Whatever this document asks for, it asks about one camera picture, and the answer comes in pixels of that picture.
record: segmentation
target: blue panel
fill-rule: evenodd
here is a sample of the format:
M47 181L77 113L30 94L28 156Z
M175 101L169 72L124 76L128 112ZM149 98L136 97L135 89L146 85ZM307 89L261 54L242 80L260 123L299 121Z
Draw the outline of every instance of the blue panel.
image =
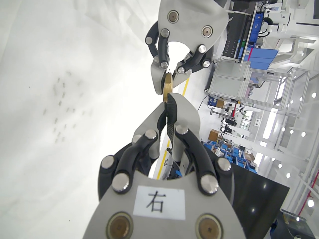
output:
M209 97L207 104L208 104L209 106L216 107L216 105L217 105L217 99L214 99L213 97Z
M255 69L267 70L270 64L267 63L259 63L259 62L251 62L250 67Z
M259 63L267 63L270 64L272 62L272 58L261 58L261 57L250 57L249 61L250 62L259 62Z
M254 48L250 57L274 59L278 53L275 49Z

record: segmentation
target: ceiling light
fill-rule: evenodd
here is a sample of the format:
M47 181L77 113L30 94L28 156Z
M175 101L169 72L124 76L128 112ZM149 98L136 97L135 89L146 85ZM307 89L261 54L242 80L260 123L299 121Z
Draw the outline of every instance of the ceiling light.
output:
M308 201L308 206L311 208L315 205L315 203L313 202L313 200L309 200Z

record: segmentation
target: brass screw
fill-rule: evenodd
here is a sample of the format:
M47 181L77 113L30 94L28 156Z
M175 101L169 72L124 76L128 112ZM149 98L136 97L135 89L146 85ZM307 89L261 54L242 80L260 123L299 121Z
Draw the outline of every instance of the brass screw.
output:
M133 222L126 213L117 213L111 217L107 224L107 237L109 239L128 239L132 235Z
M167 15L167 19L171 24L175 24L179 19L178 12L170 11Z
M213 29L211 26L209 25L206 25L203 27L202 29L202 35L205 37L205 38L209 38L213 33Z
M198 239L221 239L222 228L217 218L204 214L197 220L196 234Z

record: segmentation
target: cardboard box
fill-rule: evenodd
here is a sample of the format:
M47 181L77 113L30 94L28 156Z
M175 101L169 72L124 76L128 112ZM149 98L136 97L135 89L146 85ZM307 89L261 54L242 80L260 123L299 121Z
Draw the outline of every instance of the cardboard box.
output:
M255 157L253 154L248 154L248 153L244 153L244 156L245 156L245 159L248 160L248 161L254 161L255 160Z
M220 99L217 100L216 107L222 108L224 107L224 105L225 105L225 102L223 100L220 100Z
M218 135L219 135L219 131L212 129L211 132L209 133L208 139L211 141L217 142Z

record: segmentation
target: brass disc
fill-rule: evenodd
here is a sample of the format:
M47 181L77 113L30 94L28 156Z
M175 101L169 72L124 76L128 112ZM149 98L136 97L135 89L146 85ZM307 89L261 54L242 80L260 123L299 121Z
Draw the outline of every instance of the brass disc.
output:
M164 88L163 88L163 101L167 102L167 94L173 92L173 77L172 73L167 73L165 76Z

